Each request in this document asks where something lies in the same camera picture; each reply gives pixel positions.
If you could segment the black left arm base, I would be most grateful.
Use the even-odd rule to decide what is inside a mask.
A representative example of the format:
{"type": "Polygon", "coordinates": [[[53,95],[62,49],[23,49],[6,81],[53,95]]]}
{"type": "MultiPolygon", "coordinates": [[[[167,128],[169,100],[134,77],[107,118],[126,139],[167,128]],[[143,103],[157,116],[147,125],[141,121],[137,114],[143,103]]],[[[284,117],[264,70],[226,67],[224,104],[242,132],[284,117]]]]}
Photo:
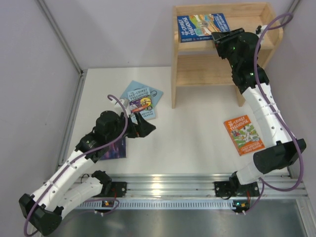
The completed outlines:
{"type": "Polygon", "coordinates": [[[112,182],[106,197],[109,198],[122,198],[127,192],[127,182],[112,182]]]}

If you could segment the aluminium mounting rail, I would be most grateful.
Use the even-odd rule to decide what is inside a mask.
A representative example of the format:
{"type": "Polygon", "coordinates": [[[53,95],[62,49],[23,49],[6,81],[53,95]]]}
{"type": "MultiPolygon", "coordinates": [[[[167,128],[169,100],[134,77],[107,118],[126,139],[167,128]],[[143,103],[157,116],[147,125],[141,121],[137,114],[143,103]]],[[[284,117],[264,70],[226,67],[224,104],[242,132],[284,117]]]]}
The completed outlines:
{"type": "Polygon", "coordinates": [[[307,199],[304,183],[289,192],[279,192],[261,182],[249,187],[244,194],[228,200],[215,196],[214,182],[228,181],[225,174],[215,175],[112,175],[114,182],[127,182],[127,192],[118,208],[129,209],[228,209],[233,210],[259,200],[307,199]]]}

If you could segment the purple galaxy cover book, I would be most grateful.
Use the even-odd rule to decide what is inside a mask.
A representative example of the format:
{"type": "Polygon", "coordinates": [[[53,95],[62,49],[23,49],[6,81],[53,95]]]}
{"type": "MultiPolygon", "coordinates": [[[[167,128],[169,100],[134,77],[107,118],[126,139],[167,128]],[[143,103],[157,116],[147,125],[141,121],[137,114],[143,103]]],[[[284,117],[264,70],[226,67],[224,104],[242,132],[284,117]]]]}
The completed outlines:
{"type": "Polygon", "coordinates": [[[100,158],[100,160],[126,158],[126,139],[125,137],[109,146],[109,150],[100,158]]]}

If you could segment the light blue thin booklet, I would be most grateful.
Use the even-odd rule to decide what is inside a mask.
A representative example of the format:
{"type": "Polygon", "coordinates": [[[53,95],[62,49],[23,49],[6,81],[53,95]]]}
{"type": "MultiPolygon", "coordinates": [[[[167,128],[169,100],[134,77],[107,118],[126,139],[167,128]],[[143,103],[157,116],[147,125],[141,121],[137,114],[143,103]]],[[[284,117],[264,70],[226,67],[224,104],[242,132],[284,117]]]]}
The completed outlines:
{"type": "Polygon", "coordinates": [[[127,99],[127,93],[130,91],[142,89],[142,88],[146,88],[146,87],[149,88],[150,95],[152,97],[153,106],[156,107],[157,103],[159,102],[160,98],[163,95],[163,92],[158,90],[158,89],[155,89],[153,87],[142,84],[140,82],[134,81],[134,80],[132,80],[131,83],[127,86],[127,88],[125,89],[123,94],[120,96],[120,99],[124,99],[124,98],[127,99]]]}

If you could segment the orange 78-storey treehouse book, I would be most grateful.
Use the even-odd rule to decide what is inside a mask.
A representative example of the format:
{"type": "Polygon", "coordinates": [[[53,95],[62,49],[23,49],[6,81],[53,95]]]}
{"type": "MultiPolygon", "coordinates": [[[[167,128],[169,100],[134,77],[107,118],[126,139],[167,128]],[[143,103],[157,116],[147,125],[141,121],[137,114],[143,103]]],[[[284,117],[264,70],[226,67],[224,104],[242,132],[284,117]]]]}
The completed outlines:
{"type": "Polygon", "coordinates": [[[265,148],[248,115],[227,120],[224,126],[240,156],[265,148]]]}

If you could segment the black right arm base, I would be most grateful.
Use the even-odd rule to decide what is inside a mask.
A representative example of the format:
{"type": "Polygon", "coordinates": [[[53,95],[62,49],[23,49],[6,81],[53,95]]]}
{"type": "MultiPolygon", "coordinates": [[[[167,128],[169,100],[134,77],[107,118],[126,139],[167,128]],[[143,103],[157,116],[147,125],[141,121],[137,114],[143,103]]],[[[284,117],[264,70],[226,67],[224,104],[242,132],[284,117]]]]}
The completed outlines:
{"type": "Polygon", "coordinates": [[[224,200],[235,197],[235,191],[229,181],[214,182],[215,196],[224,200]]]}

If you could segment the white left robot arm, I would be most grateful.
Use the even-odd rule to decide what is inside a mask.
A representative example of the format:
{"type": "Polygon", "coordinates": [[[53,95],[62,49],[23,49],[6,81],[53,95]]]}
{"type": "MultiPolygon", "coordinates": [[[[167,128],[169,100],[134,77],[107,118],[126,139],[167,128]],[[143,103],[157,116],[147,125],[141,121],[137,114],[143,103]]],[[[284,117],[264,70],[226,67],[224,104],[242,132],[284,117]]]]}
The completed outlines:
{"type": "Polygon", "coordinates": [[[97,170],[75,187],[73,183],[95,165],[109,150],[110,145],[122,137],[144,138],[156,127],[140,114],[136,122],[124,113],[104,111],[96,120],[92,131],[81,138],[65,163],[56,173],[32,194],[23,194],[19,205],[27,223],[37,233],[52,234],[62,220],[92,197],[107,197],[112,190],[112,179],[105,171],[97,170]]]}

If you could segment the wooden two-tier shelf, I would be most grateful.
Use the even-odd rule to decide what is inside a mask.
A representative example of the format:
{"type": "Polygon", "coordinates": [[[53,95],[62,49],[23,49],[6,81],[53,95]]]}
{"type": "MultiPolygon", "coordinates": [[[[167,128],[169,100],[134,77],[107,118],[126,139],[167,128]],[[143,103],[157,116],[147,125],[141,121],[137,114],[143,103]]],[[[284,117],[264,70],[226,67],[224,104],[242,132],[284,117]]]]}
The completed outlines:
{"type": "Polygon", "coordinates": [[[177,16],[223,13],[230,29],[253,32],[269,24],[276,13],[269,2],[240,2],[202,5],[178,5],[172,10],[173,60],[171,67],[171,105],[176,107],[176,91],[181,86],[233,85],[227,61],[218,57],[214,43],[181,42],[177,16]]]}

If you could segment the light blue 143-storey treehouse book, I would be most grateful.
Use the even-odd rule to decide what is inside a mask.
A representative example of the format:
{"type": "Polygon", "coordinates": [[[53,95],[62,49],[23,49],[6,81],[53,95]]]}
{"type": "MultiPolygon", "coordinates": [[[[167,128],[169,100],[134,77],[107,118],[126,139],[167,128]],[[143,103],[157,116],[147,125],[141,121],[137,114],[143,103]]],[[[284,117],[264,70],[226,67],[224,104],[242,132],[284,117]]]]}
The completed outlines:
{"type": "Polygon", "coordinates": [[[129,107],[131,111],[131,120],[137,123],[136,115],[141,115],[145,120],[156,118],[153,99],[148,87],[129,91],[127,93],[129,107]]]}

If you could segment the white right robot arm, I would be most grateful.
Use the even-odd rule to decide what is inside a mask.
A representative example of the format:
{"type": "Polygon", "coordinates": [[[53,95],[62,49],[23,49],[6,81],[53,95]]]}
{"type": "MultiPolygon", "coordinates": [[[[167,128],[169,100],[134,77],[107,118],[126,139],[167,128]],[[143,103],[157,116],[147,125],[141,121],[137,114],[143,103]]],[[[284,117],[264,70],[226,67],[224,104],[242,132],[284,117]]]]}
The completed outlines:
{"type": "Polygon", "coordinates": [[[239,185],[248,185],[301,160],[306,142],[297,139],[284,122],[268,76],[257,63],[262,38],[243,28],[214,32],[212,38],[219,57],[228,60],[232,80],[250,105],[263,135],[265,149],[255,152],[252,161],[231,176],[239,185]]]}

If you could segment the blue 91-storey treehouse book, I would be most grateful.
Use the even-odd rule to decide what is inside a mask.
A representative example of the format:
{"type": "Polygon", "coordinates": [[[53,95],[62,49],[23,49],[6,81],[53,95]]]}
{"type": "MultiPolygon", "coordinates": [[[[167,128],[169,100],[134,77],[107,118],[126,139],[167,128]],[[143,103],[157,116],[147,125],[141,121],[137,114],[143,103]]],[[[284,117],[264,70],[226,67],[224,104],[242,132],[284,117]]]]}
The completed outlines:
{"type": "Polygon", "coordinates": [[[180,42],[212,40],[213,32],[229,32],[223,13],[183,15],[177,17],[180,42]]]}

